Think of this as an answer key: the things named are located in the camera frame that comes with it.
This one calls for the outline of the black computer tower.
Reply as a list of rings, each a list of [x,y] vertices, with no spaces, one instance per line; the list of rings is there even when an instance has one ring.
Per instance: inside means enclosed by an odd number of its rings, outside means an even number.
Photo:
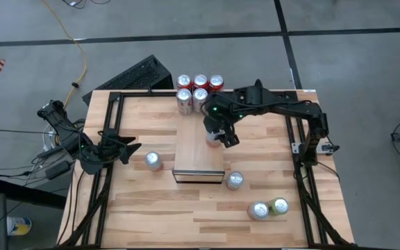
[[[169,70],[150,55],[116,75],[95,90],[172,90],[173,78]]]

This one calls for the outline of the orange Spindrift grapefruit can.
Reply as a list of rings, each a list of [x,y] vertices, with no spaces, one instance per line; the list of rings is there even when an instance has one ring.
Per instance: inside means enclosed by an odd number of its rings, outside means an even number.
[[[160,171],[163,168],[163,162],[160,155],[155,151],[150,151],[146,154],[144,159],[147,167],[153,171]]]

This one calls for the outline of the orange-red Fanta strawberry can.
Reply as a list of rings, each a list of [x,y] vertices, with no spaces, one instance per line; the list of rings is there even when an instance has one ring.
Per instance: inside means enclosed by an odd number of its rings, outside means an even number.
[[[209,79],[208,91],[209,92],[219,92],[222,91],[224,87],[224,79],[220,75],[212,75]]]

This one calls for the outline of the silver diet cola can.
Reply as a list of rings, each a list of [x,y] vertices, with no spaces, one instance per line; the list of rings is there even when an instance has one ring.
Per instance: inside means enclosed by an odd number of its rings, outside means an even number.
[[[208,91],[203,88],[197,88],[193,94],[193,108],[195,112],[201,112],[201,105],[205,102],[208,97]]]
[[[189,89],[181,88],[176,93],[177,107],[181,115],[192,113],[192,93]]]

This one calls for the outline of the white power strip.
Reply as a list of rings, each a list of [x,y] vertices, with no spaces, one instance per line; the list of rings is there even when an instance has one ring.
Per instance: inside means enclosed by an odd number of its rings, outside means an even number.
[[[42,151],[46,152],[57,147],[58,143],[56,142],[56,132],[50,124],[47,124],[44,127],[42,134]]]

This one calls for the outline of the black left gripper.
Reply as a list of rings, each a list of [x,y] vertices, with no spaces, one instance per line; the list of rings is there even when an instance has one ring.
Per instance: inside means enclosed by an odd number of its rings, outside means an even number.
[[[79,160],[82,169],[87,174],[96,174],[104,165],[120,160],[127,165],[129,158],[142,146],[141,143],[131,144],[136,137],[122,137],[111,128],[98,131],[101,137],[98,144],[94,144],[83,132],[80,136]]]

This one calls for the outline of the green beverage can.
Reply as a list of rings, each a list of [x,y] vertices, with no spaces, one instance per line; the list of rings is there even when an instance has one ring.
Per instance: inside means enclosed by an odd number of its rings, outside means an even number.
[[[268,202],[270,215],[284,215],[289,211],[289,203],[283,197],[276,197]]]

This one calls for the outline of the red soda can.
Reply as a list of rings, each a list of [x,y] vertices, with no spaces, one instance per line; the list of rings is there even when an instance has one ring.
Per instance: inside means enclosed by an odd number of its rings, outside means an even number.
[[[197,74],[193,79],[193,90],[199,88],[208,89],[208,77],[204,74]]]
[[[192,89],[192,80],[191,78],[186,75],[186,74],[181,74],[180,76],[178,76],[178,78],[176,79],[176,86],[178,89],[188,89],[191,90]]]

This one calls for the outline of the wooden shelf with black frame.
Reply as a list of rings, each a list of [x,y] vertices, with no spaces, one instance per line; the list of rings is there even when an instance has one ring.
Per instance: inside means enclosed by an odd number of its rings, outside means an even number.
[[[194,111],[179,113],[176,129],[176,153],[172,174],[178,184],[220,184],[224,180],[224,158],[221,147],[206,142],[203,115]]]

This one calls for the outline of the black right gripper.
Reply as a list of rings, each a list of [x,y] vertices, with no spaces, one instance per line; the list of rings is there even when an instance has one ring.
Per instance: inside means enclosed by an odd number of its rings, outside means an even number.
[[[246,115],[244,109],[245,92],[211,92],[202,105],[203,124],[207,132],[219,132],[219,140],[226,147],[240,143],[234,125]]]

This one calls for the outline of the pink Spindrift can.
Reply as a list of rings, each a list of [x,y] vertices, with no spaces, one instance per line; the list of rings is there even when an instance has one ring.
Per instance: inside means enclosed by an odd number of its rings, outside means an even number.
[[[219,137],[223,134],[223,131],[218,132],[207,132],[206,133],[206,142],[209,147],[220,147],[221,141]]]

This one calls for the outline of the white blue yellow container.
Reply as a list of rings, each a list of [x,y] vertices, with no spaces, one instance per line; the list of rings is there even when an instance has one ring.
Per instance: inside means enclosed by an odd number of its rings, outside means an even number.
[[[7,217],[6,224],[8,236],[26,235],[32,227],[32,221],[27,217]]]

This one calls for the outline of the silver-topped beverage can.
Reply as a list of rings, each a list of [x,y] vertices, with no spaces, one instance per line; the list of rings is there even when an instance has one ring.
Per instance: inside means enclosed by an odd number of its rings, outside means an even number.
[[[244,176],[241,172],[230,172],[226,179],[226,186],[229,190],[235,191],[241,188],[244,183]]]
[[[269,206],[263,201],[255,201],[249,205],[247,214],[250,219],[264,220],[269,216]]]

